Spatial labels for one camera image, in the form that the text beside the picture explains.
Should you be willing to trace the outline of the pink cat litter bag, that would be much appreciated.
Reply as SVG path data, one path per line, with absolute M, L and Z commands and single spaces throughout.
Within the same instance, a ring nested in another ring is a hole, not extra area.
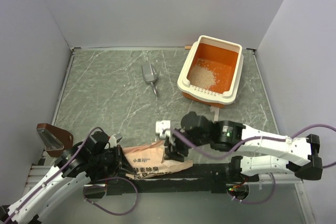
M 160 175 L 177 173 L 193 166 L 193 161 L 178 162 L 164 160 L 164 142 L 158 141 L 150 145 L 123 148 L 127 161 L 135 174 L 126 174 L 131 179 L 145 179 Z

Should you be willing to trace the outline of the grey metal litter scoop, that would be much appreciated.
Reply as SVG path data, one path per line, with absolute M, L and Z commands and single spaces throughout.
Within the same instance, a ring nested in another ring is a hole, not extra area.
M 154 95 L 157 97 L 158 91 L 155 86 L 155 82 L 157 81 L 156 70 L 154 69 L 153 65 L 149 62 L 142 64 L 141 67 L 144 81 L 151 86 Z

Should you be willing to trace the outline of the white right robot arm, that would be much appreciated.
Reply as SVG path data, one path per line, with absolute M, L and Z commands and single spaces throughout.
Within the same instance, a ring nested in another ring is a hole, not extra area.
M 164 142 L 164 159 L 183 162 L 194 149 L 212 159 L 231 157 L 228 174 L 241 181 L 265 173 L 292 173 L 303 180 L 320 180 L 320 139 L 288 137 L 255 129 L 229 120 L 213 122 L 194 111 L 184 115 L 181 127 L 169 120 L 157 121 L 156 136 Z

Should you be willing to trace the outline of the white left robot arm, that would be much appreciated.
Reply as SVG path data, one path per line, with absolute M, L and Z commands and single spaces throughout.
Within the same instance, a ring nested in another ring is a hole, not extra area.
M 21 199 L 1 206 L 1 223 L 43 223 L 72 193 L 112 179 L 125 180 L 134 168 L 119 144 L 110 146 L 108 134 L 93 128 L 86 138 L 63 151 L 44 177 Z

